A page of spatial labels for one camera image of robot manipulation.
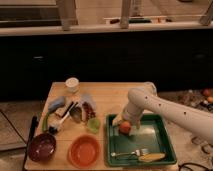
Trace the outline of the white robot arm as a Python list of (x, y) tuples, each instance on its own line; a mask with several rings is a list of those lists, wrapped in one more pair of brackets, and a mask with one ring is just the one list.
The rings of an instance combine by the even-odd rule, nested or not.
[(144, 110), (149, 110), (174, 122), (180, 127), (213, 145), (213, 114), (160, 98), (152, 82), (133, 87), (127, 94), (128, 103), (112, 124), (129, 121), (137, 125)]

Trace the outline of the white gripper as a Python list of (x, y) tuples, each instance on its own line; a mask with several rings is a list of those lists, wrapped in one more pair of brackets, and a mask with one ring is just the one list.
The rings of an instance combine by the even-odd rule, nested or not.
[(141, 123), (140, 119), (143, 116), (143, 110), (136, 107), (135, 105), (128, 103), (123, 111), (122, 115), (118, 114), (113, 120), (112, 120), (112, 125), (116, 126), (119, 125), (122, 120), (129, 121), (132, 125), (136, 126), (136, 129), (140, 129)]

